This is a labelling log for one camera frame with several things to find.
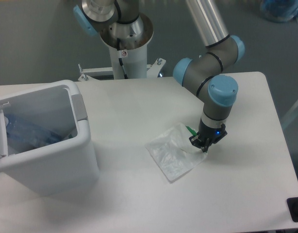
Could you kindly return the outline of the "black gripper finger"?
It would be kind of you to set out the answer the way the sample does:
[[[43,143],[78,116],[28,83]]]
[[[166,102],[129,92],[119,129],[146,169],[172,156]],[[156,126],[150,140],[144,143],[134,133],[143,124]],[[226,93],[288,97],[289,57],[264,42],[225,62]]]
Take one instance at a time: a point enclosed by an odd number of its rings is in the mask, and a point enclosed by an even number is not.
[[[210,128],[208,126],[205,127],[204,130],[204,141],[207,145],[207,151],[212,144],[216,144],[219,142],[223,137],[227,135],[226,125],[221,124],[220,128]]]
[[[189,141],[194,147],[201,149],[202,152],[207,152],[206,142],[199,139],[198,135],[193,135],[189,137]]]

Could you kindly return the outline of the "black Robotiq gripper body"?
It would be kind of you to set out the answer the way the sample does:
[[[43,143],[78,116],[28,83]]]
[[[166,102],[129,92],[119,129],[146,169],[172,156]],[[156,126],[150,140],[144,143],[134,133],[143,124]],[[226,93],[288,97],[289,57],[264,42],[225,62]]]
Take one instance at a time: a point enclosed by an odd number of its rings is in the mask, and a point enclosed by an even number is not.
[[[215,144],[223,138],[223,124],[211,128],[201,119],[199,123],[198,141],[200,145]]]

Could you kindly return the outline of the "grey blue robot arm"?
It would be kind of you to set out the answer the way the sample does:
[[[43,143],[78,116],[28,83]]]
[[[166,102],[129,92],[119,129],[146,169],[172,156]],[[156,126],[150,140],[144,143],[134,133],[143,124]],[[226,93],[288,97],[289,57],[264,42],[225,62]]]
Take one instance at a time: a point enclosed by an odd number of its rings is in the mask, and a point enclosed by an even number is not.
[[[188,0],[186,4],[207,52],[197,60],[181,59],[173,77],[204,104],[198,132],[189,141],[207,152],[227,134],[225,124],[238,84],[223,71],[243,57],[245,46],[239,37],[229,34],[214,1]],[[153,25],[139,11],[139,1],[81,0],[73,13],[88,35],[99,34],[109,48],[115,79],[148,77],[147,44]]]

